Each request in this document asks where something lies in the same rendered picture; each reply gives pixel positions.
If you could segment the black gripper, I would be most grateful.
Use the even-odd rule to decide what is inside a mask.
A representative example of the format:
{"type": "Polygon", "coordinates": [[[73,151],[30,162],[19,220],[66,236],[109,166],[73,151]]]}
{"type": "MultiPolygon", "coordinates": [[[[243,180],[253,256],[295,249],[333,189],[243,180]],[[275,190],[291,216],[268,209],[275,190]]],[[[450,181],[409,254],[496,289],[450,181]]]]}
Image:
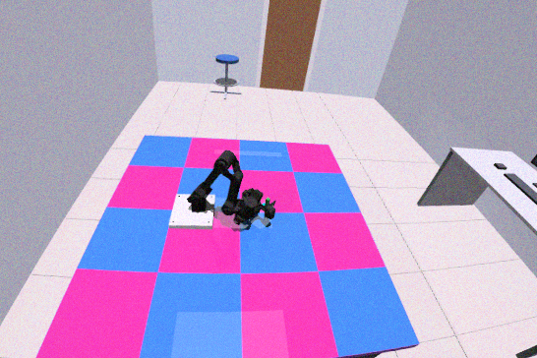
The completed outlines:
{"type": "MultiPolygon", "coordinates": [[[[247,190],[242,192],[242,198],[243,197],[245,197],[245,198],[248,197],[248,195],[246,194],[246,191],[247,190]]],[[[254,211],[252,212],[251,217],[253,217],[255,213],[260,213],[260,210],[262,210],[265,213],[264,216],[266,216],[269,219],[273,219],[275,211],[276,211],[276,209],[274,208],[275,202],[276,201],[272,202],[271,204],[268,204],[267,207],[263,206],[262,204],[260,204],[258,207],[255,207],[254,211]]]]}

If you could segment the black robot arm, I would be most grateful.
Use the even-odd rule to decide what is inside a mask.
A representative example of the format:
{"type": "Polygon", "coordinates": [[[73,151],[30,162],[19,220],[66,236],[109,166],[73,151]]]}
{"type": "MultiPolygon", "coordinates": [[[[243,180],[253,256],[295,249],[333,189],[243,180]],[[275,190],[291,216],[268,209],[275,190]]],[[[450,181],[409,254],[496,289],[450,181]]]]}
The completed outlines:
{"type": "Polygon", "coordinates": [[[255,190],[252,188],[246,191],[247,198],[237,199],[244,174],[241,171],[237,157],[231,150],[226,149],[215,160],[211,174],[205,182],[195,188],[187,201],[192,204],[192,212],[206,211],[206,197],[213,191],[211,186],[220,174],[230,181],[227,197],[221,210],[226,215],[235,213],[233,222],[239,225],[252,216],[255,207],[261,204],[264,194],[258,189],[255,190]],[[234,174],[228,171],[231,165],[234,174]]]}

